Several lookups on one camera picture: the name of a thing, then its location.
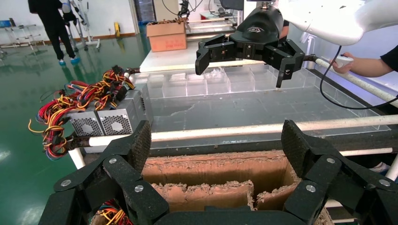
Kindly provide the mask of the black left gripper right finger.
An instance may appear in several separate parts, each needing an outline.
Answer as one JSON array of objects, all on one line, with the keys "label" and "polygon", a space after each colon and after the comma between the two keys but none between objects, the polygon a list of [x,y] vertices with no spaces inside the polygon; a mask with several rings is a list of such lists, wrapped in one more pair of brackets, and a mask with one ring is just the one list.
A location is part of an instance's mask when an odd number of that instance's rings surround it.
[{"label": "black left gripper right finger", "polygon": [[301,179],[284,210],[303,224],[315,223],[329,199],[339,202],[361,225],[398,222],[398,186],[344,157],[328,141],[304,134],[292,120],[283,124],[283,152]]}]

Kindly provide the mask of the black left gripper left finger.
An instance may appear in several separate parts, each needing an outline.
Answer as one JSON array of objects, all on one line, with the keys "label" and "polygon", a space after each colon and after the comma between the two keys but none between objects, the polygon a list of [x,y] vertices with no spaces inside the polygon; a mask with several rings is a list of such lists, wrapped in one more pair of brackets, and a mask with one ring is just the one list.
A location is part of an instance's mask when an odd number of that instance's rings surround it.
[{"label": "black left gripper left finger", "polygon": [[167,201],[141,175],[151,147],[148,121],[112,140],[100,156],[59,179],[41,225],[86,225],[100,206],[115,200],[135,225],[153,225],[169,213]]}]

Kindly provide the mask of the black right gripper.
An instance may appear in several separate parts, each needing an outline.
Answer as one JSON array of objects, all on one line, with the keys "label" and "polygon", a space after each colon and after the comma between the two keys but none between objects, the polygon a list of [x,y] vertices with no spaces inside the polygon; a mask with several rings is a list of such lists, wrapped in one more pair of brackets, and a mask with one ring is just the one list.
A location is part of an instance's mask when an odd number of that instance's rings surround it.
[{"label": "black right gripper", "polygon": [[255,8],[228,37],[219,34],[198,43],[195,73],[201,75],[211,62],[236,58],[264,61],[278,70],[276,87],[290,80],[302,67],[305,53],[290,39],[278,46],[282,13],[274,6]]}]

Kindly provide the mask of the bare person hand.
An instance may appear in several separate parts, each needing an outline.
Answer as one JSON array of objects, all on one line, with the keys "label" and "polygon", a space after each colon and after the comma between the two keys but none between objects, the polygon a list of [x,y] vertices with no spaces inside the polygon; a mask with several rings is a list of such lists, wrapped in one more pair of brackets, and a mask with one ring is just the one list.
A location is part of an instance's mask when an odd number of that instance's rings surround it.
[{"label": "bare person hand", "polygon": [[337,56],[337,58],[335,59],[335,61],[333,63],[331,63],[331,61],[330,61],[330,63],[335,72],[340,73],[340,74],[345,74],[352,69],[354,59],[355,59],[355,57],[351,53],[345,52],[345,53]]}]

